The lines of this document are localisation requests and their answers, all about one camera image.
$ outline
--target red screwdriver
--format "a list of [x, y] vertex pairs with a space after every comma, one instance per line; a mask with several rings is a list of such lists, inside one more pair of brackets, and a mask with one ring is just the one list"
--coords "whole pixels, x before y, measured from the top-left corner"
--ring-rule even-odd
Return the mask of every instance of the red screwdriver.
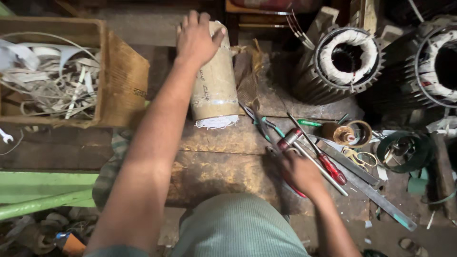
[[308, 137], [308, 134], [303, 130], [303, 128], [298, 124], [297, 120], [290, 114], [287, 113], [287, 115], [290, 117], [290, 119], [293, 121], [295, 126], [297, 126], [301, 131], [303, 132], [303, 135], [305, 136], [306, 140], [313, 146], [314, 150], [316, 150], [317, 157], [319, 158], [319, 161], [322, 163], [324, 168], [327, 170], [327, 172], [332, 176], [335, 181], [338, 182], [338, 184], [344, 186], [347, 184], [347, 179], [344, 176], [344, 174], [335, 166], [335, 164], [330, 161], [330, 158], [323, 153], [319, 147]]

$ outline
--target spanner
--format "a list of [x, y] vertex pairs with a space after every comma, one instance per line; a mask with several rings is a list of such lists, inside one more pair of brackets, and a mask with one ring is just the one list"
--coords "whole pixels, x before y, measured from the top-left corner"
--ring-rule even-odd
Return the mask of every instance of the spanner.
[[14, 138], [11, 135], [8, 135], [0, 128], [0, 135], [3, 137], [3, 142], [8, 143], [9, 140], [14, 141]]

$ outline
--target scissors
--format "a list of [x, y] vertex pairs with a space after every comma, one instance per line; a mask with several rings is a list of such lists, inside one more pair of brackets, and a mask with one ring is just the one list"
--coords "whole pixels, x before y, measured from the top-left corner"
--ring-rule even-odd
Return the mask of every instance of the scissors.
[[[365, 170], [367, 169], [365, 165], [375, 167], [377, 165], [377, 160], [376, 157], [369, 153], [369, 152], [359, 152], [357, 153], [356, 151], [349, 149], [349, 148], [343, 148], [341, 151], [344, 156], [349, 157], [355, 164], [358, 166], [361, 166]], [[364, 161], [361, 158], [366, 157], [369, 161]]]

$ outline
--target right arm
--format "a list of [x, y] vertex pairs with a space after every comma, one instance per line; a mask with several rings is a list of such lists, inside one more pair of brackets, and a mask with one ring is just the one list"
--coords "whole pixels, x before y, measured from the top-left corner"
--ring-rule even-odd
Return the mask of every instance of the right arm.
[[341, 221], [333, 199], [325, 189], [319, 169], [310, 160], [288, 156], [288, 177], [315, 205], [322, 223], [324, 242], [320, 242], [325, 256], [361, 257], [354, 241]]

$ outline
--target hand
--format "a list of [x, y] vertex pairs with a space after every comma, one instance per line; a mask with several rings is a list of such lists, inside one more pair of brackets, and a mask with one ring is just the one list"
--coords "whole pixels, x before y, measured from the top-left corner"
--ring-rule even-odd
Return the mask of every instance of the hand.
[[209, 14], [204, 12], [199, 15], [194, 10], [184, 17], [181, 26], [176, 29], [177, 62], [192, 63], [199, 69], [216, 54], [226, 29], [218, 30], [211, 38], [209, 19]]
[[300, 157], [293, 152], [285, 153], [284, 161], [286, 171], [283, 175], [287, 182], [292, 183], [296, 189], [304, 193], [311, 201], [321, 196], [328, 195], [325, 189], [319, 168], [306, 157]]

